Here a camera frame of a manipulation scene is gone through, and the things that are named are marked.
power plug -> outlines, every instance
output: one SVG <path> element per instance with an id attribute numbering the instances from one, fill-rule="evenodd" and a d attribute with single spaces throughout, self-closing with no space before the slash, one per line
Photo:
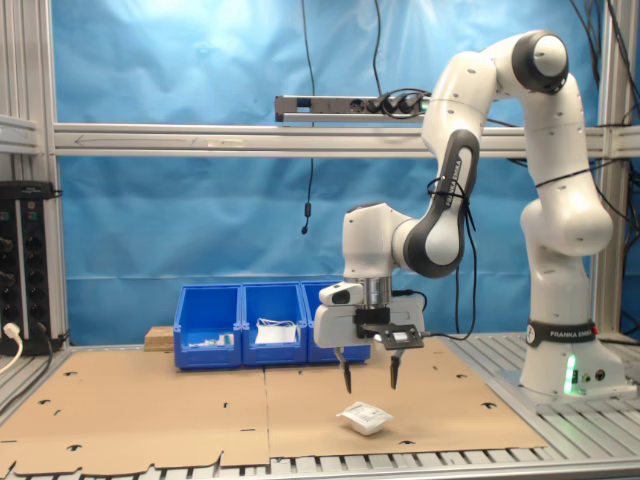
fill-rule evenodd
<path id="1" fill-rule="evenodd" d="M 22 343 L 22 339 L 20 338 L 20 327 L 15 323 L 7 323 L 2 331 L 7 337 L 12 339 L 16 343 Z"/>

metal table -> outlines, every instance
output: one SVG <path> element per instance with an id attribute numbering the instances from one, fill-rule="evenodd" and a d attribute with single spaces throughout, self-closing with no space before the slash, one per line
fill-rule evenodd
<path id="1" fill-rule="evenodd" d="M 503 370 L 522 368 L 526 344 L 522 334 L 474 335 L 467 342 L 444 342 L 487 383 Z M 141 346 L 72 347 L 58 353 L 49 374 L 74 352 L 118 350 Z M 631 367 L 640 366 L 640 349 L 611 345 Z M 0 366 L 8 362 L 0 358 Z M 17 367 L 0 377 L 0 405 L 32 378 L 46 362 L 45 358 L 25 358 Z M 636 478 L 640 479 L 640 400 L 590 402 L 580 407 L 563 407 L 541 415 L 531 413 L 517 401 L 512 408 L 549 443 L 546 448 L 475 450 L 439 453 L 350 455 L 271 459 L 268 466 L 160 470 L 123 480 L 187 480 L 213 477 L 326 478 L 430 478 L 462 479 L 511 478 Z M 29 480 L 98 480 L 72 475 L 39 475 Z M 7 479 L 24 478 L 10 472 Z"/>

blue plastic bin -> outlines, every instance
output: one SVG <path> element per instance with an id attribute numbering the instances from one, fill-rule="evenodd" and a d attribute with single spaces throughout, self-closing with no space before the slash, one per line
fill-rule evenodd
<path id="1" fill-rule="evenodd" d="M 299 327 L 297 342 L 256 345 L 258 318 L 293 321 Z M 245 365 L 307 362 L 307 322 L 299 283 L 242 286 L 242 357 Z"/>
<path id="2" fill-rule="evenodd" d="M 338 362 L 338 357 L 332 348 L 320 348 L 313 340 L 313 327 L 316 310 L 320 306 L 320 290 L 335 285 L 337 282 L 302 282 L 302 298 L 305 305 L 305 314 L 307 316 L 307 325 L 309 333 L 308 343 L 308 361 L 309 363 L 330 363 Z M 344 357 L 351 362 L 364 362 L 371 357 L 371 347 L 362 345 L 357 347 L 346 347 L 344 349 Z"/>
<path id="3" fill-rule="evenodd" d="M 182 287 L 173 325 L 176 367 L 231 368 L 242 364 L 240 285 Z M 233 334 L 233 345 L 189 346 Z"/>

white item in bin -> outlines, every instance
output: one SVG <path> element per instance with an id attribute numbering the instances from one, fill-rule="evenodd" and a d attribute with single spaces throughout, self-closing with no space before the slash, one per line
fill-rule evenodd
<path id="1" fill-rule="evenodd" d="M 199 343 L 190 343 L 189 347 L 226 347 L 233 345 L 233 333 L 223 333 L 218 339 L 209 338 Z"/>
<path id="2" fill-rule="evenodd" d="M 336 417 L 349 419 L 351 428 L 362 435 L 371 435 L 382 430 L 384 422 L 393 420 L 393 416 L 378 407 L 364 402 L 356 402 Z"/>
<path id="3" fill-rule="evenodd" d="M 298 326 L 291 320 L 259 318 L 256 326 L 258 327 L 256 345 L 297 342 Z"/>

blue curtain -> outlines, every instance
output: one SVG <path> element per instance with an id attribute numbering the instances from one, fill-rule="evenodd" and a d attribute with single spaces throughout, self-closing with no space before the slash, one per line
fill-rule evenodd
<path id="1" fill-rule="evenodd" d="M 318 95 L 374 95 L 373 0 L 306 0 Z M 380 0 L 382 89 L 433 88 L 455 53 L 548 29 L 565 41 L 588 124 L 597 91 L 569 2 Z M 310 94 L 299 0 L 54 0 L 61 122 L 270 125 L 274 97 Z M 493 118 L 522 124 L 515 101 Z M 71 338 L 136 343 L 173 321 L 180 287 L 339 278 L 342 218 L 385 201 L 421 216 L 429 159 L 318 159 L 309 233 L 300 234 L 308 159 L 60 159 Z M 483 159 L 477 225 L 478 332 L 522 331 L 529 271 L 519 218 L 536 197 L 526 169 Z M 472 259 L 461 267 L 471 319 Z M 454 281 L 398 273 L 429 296 L 426 322 L 452 331 Z"/>

